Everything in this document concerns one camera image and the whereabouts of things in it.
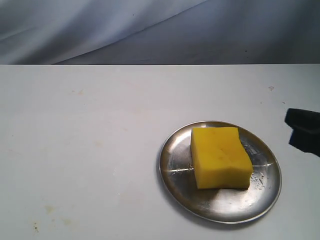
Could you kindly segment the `yellow sponge block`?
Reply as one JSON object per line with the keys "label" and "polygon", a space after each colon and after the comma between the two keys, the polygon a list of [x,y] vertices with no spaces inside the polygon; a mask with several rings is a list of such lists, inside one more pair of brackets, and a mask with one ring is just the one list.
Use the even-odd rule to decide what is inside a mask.
{"label": "yellow sponge block", "polygon": [[248,189],[253,165],[236,127],[195,127],[190,149],[198,189]]}

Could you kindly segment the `grey-blue backdrop cloth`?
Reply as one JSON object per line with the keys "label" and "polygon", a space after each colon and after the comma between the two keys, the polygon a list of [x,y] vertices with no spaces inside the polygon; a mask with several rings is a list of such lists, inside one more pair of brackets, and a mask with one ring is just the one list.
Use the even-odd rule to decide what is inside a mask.
{"label": "grey-blue backdrop cloth", "polygon": [[316,64],[317,0],[3,0],[3,65]]}

